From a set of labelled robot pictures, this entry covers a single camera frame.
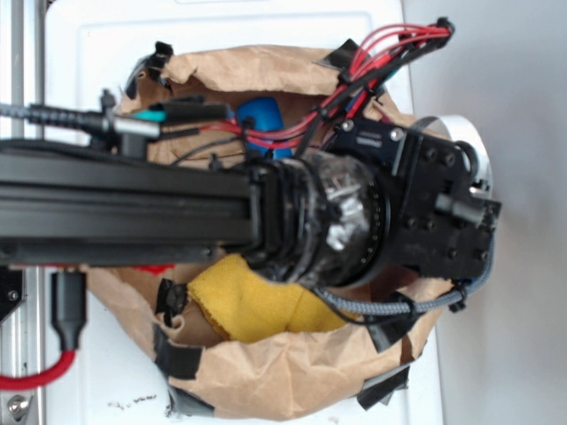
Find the white tray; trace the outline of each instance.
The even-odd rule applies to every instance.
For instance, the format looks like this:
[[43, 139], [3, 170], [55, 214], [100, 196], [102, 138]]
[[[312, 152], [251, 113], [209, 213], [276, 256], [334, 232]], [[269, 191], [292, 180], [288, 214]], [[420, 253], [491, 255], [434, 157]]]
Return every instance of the white tray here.
[[[359, 43], [372, 29], [402, 20], [399, 0], [58, 0], [46, 23], [46, 103], [98, 109], [101, 90], [119, 97], [136, 61], [153, 53], [156, 41], [172, 44], [177, 53], [244, 44], [336, 48], [349, 37]], [[411, 112], [407, 69], [388, 89], [399, 108]], [[85, 141], [66, 130], [47, 135]], [[58, 339], [49, 330], [46, 340], [50, 364], [58, 357]], [[93, 297], [81, 343], [72, 370], [47, 389], [48, 424], [228, 423], [171, 413], [159, 370]], [[387, 407], [364, 412], [351, 399], [290, 423], [442, 424], [434, 334], [409, 380], [409, 390], [396, 392]]]

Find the braided gray cable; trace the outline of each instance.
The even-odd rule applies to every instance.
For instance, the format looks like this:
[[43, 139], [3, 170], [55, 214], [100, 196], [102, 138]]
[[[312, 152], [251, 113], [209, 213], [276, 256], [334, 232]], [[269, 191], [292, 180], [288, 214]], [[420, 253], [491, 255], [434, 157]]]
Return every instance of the braided gray cable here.
[[[479, 291], [488, 281], [488, 277], [490, 276], [493, 268], [493, 255], [494, 237], [490, 241], [489, 255], [485, 271], [478, 277], [477, 280], [464, 287], [467, 297]], [[314, 293], [326, 302], [334, 305], [336, 308], [349, 313], [363, 314], [368, 316], [393, 316], [396, 314], [412, 313], [412, 307], [408, 303], [364, 303], [360, 301], [351, 301], [337, 297], [327, 290], [324, 290], [323, 288], [314, 289]], [[414, 303], [414, 308], [416, 313], [427, 313], [430, 310], [436, 310], [447, 305], [456, 304], [462, 300], [463, 296], [461, 292], [459, 292], [458, 290], [451, 290], [447, 294], [442, 295], [432, 301]]]

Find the blue object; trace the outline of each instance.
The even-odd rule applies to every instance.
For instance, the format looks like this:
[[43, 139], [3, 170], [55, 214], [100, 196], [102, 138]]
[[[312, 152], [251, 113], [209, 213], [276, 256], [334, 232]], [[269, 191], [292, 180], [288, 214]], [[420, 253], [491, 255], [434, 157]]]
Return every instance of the blue object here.
[[[238, 106], [238, 123], [242, 125], [247, 118], [254, 119], [254, 130], [274, 131], [284, 127], [280, 108], [277, 106], [277, 102], [273, 97], [258, 97], [257, 99]], [[263, 148], [253, 143], [247, 143], [246, 146], [249, 149], [260, 151], [262, 155], [265, 155], [268, 151], [268, 148]], [[291, 156], [293, 156], [291, 149], [274, 150], [274, 158], [289, 158]]]
[[140, 111], [132, 115], [133, 118], [138, 118], [139, 120], [163, 122], [166, 120], [167, 115], [164, 111], [150, 111], [146, 109], [145, 111]]

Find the red cable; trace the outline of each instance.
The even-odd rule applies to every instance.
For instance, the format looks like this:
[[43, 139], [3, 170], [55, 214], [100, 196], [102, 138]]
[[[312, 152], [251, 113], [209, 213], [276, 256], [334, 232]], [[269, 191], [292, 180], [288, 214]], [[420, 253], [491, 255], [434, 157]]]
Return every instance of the red cable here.
[[49, 369], [36, 375], [11, 378], [0, 375], [0, 390], [32, 390], [52, 383], [61, 377], [73, 365], [75, 352], [61, 352], [59, 361]]
[[[379, 32], [391, 28], [398, 28], [398, 30], [388, 33], [387, 35], [383, 35], [377, 40], [373, 39], [373, 37], [375, 37], [376, 34], [378, 34]], [[374, 48], [380, 42], [393, 35], [397, 35], [397, 36], [413, 35], [413, 36], [400, 40], [399, 42], [387, 47], [386, 49], [381, 50], [378, 54], [373, 55], [371, 58], [365, 58], [366, 55], [368, 54], [368, 50]], [[416, 43], [416, 42], [424, 43], [425, 41], [430, 40], [432, 38], [444, 38], [449, 36], [450, 36], [450, 32], [448, 31], [448, 29], [443, 27], [426, 27], [422, 25], [413, 25], [413, 24], [394, 24], [394, 25], [381, 27], [370, 33], [370, 35], [364, 39], [361, 46], [356, 51], [350, 67], [351, 74], [356, 79], [372, 69], [387, 65], [392, 60], [392, 58], [396, 56], [396, 54], [390, 55], [386, 53], [392, 52], [393, 50], [398, 49], [399, 47], [402, 47], [406, 44]], [[342, 93], [346, 89], [346, 87], [347, 86], [345, 84], [339, 85], [334, 93], [326, 97], [321, 102], [320, 108], [325, 108], [330, 102], [332, 102], [333, 99], [335, 99], [340, 93]], [[355, 101], [353, 107], [351, 108], [351, 111], [347, 114], [347, 118], [352, 118], [352, 116], [358, 111], [358, 109], [360, 109], [365, 98], [366, 96], [363, 94], [359, 96], [359, 98]], [[297, 137], [301, 136], [307, 131], [307, 127], [314, 121], [316, 116], [317, 116], [317, 112], [310, 112], [298, 124], [294, 125], [293, 127], [284, 128], [282, 130], [265, 132], [265, 131], [250, 129], [246, 133], [247, 140], [250, 143], [269, 149], [294, 148], [299, 144], [299, 139], [297, 139]], [[218, 124], [204, 126], [201, 128], [201, 130], [225, 131], [235, 135], [240, 135], [243, 131], [242, 128], [236, 123], [235, 119], [222, 121]], [[285, 141], [285, 142], [273, 143], [271, 141]]]

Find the screw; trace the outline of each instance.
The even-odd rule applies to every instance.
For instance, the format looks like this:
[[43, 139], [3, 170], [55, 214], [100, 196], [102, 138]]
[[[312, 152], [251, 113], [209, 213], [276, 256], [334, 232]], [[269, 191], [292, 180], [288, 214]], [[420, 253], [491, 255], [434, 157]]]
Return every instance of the screw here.
[[427, 162], [433, 162], [437, 158], [437, 150], [435, 148], [429, 148], [425, 150], [423, 157]]
[[481, 251], [478, 253], [478, 259], [483, 263], [488, 260], [488, 251]]
[[14, 396], [8, 400], [8, 412], [10, 415], [19, 421], [26, 413], [29, 408], [29, 402], [22, 396]]
[[435, 228], [435, 221], [427, 220], [423, 226], [425, 230], [432, 231]]
[[8, 259], [14, 255], [14, 248], [10, 245], [0, 246], [0, 259]]
[[390, 138], [393, 142], [399, 142], [404, 136], [404, 130], [397, 127], [390, 132]]
[[16, 301], [19, 298], [19, 293], [16, 290], [11, 290], [8, 292], [8, 299], [10, 301]]
[[448, 153], [448, 154], [443, 158], [443, 164], [445, 164], [446, 166], [453, 166], [453, 165], [454, 165], [454, 154], [453, 154], [453, 153]]
[[455, 248], [449, 248], [449, 250], [447, 251], [447, 256], [450, 259], [456, 259], [458, 253], [459, 251], [456, 250]]
[[343, 129], [343, 131], [348, 133], [354, 128], [354, 123], [352, 120], [346, 120], [340, 125], [340, 127]]
[[416, 225], [416, 219], [413, 217], [407, 217], [404, 224], [406, 225], [406, 228], [414, 228]]

